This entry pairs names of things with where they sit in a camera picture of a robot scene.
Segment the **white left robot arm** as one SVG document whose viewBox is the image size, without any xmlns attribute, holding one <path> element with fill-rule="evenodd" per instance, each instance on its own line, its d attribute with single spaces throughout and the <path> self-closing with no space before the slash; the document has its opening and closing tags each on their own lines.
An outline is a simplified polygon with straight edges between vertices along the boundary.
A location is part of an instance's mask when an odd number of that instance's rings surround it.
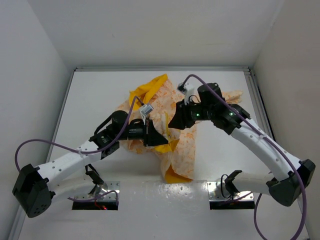
<svg viewBox="0 0 320 240">
<path fill-rule="evenodd" d="M 108 157 L 119 149 L 120 141 L 125 140 L 141 140 L 145 147 L 157 147 L 169 142 L 156 130 L 150 118 L 129 121 L 127 112 L 117 110 L 76 150 L 48 163 L 22 167 L 12 193 L 29 218 L 37 217 L 57 197 L 56 188 L 62 180 Z"/>
</svg>

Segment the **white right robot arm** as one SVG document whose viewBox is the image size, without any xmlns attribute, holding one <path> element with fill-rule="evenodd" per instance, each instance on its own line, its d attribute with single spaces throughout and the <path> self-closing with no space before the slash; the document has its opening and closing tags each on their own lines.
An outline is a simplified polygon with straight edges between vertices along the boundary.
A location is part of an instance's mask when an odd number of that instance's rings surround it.
<svg viewBox="0 0 320 240">
<path fill-rule="evenodd" d="M 211 121 L 214 126 L 241 142 L 270 170 L 267 175 L 234 170 L 221 184 L 220 191 L 234 197 L 250 191 L 270 195 L 279 204 L 289 207 L 301 194 L 298 179 L 307 187 L 315 171 L 315 164 L 300 160 L 263 132 L 250 114 L 238 104 L 227 103 L 217 83 L 201 85 L 197 92 L 198 103 L 190 100 L 194 88 L 180 83 L 177 90 L 184 99 L 176 103 L 175 114 L 168 124 L 171 129 L 185 130 L 196 122 Z"/>
</svg>

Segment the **orange patterned yellow-lined jacket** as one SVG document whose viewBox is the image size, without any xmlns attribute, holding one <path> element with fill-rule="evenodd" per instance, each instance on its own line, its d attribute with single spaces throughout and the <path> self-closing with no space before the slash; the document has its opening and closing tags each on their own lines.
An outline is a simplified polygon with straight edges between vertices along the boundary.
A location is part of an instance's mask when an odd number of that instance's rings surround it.
<svg viewBox="0 0 320 240">
<path fill-rule="evenodd" d="M 176 112 L 176 103 L 184 96 L 178 92 L 167 74 L 157 76 L 150 82 L 131 91 L 129 98 L 118 106 L 118 110 L 128 112 L 133 104 L 130 119 L 139 119 L 141 104 L 151 104 L 150 119 L 155 129 L 168 139 L 160 146 L 146 147 L 141 140 L 125 140 L 121 145 L 129 152 L 154 153 L 160 160 L 161 174 L 168 184 L 187 183 L 194 178 L 197 127 L 184 130 L 169 128 L 168 124 Z"/>
</svg>

